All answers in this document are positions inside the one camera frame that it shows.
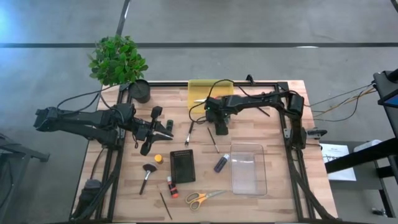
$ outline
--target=potted plant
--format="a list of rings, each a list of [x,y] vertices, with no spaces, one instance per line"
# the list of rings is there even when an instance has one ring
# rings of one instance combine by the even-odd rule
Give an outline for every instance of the potted plant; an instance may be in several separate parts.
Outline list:
[[[140,103],[150,100],[150,87],[142,73],[148,65],[129,36],[102,38],[94,52],[95,57],[88,55],[91,78],[97,78],[103,85],[130,83],[129,94],[134,99]]]

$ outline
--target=black floor stripe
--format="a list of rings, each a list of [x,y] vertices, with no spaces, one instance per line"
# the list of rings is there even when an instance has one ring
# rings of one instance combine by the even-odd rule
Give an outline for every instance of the black floor stripe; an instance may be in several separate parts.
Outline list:
[[[347,48],[347,47],[398,47],[398,42],[375,43],[137,43],[144,49],[167,48]]]
[[[398,42],[374,43],[136,43],[140,49],[212,48],[356,48],[398,47]],[[0,43],[0,48],[93,48],[95,43]]]
[[[94,48],[94,43],[0,43],[0,48]]]
[[[120,15],[120,20],[119,20],[119,24],[118,24],[118,28],[116,29],[116,34],[118,34],[118,35],[122,35],[124,22],[126,21],[126,18],[127,18],[127,12],[129,10],[129,6],[130,6],[130,0],[124,0],[122,13]]]

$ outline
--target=gray floor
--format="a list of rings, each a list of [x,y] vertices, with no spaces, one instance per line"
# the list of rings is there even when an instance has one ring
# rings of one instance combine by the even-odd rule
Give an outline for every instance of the gray floor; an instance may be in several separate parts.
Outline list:
[[[114,35],[124,0],[0,1],[0,43],[86,43]],[[398,42],[398,13],[390,0],[132,0],[123,30],[137,42]],[[100,88],[88,77],[93,49],[0,49],[0,133],[42,152],[32,161],[6,223],[50,223],[68,218],[87,141],[72,134],[40,133],[37,108]],[[148,80],[192,78],[305,80],[310,103],[363,86],[372,74],[397,68],[398,48],[141,49]],[[325,109],[344,98],[331,100]],[[91,97],[67,103],[79,108]],[[377,95],[364,96],[342,123],[317,122],[326,140],[392,137]],[[354,105],[325,119],[348,116]],[[398,202],[398,187],[386,180]],[[371,215],[378,192],[333,190],[339,217],[396,223]]]

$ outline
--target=black stand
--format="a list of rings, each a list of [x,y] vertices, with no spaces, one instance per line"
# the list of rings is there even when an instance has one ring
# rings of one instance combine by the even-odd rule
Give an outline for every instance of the black stand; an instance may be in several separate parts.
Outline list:
[[[385,71],[375,73],[373,75],[373,83],[375,83],[374,87],[379,93],[381,99],[385,98],[388,94],[397,91],[397,74],[398,72],[396,70],[395,72]],[[375,176],[381,180],[382,189],[379,190],[379,193],[382,198],[384,208],[386,209],[386,215],[388,217],[395,218],[395,214],[382,179],[394,176],[398,184],[398,108],[384,106],[384,109],[390,121],[391,128],[396,136],[395,138],[381,142],[380,144],[367,149],[363,149],[362,151],[354,152],[339,159],[327,162],[325,167],[328,173],[332,173],[374,161],[376,166],[375,169],[368,170],[368,172],[374,171]],[[378,167],[377,160],[382,158],[388,158],[390,165],[386,167]]]
[[[7,151],[0,154],[0,171],[4,170],[2,172],[4,178],[0,178],[0,198],[4,200],[1,202],[3,205],[0,208],[0,223],[2,223],[13,195],[24,178],[30,158],[47,162],[50,154],[43,154],[24,147],[1,133],[0,149]]]

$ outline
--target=clear plastic container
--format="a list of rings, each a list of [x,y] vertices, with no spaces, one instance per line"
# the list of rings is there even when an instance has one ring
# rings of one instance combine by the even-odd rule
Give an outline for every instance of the clear plastic container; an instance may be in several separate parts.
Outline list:
[[[231,145],[231,186],[236,195],[264,196],[267,176],[264,149],[260,144]]]

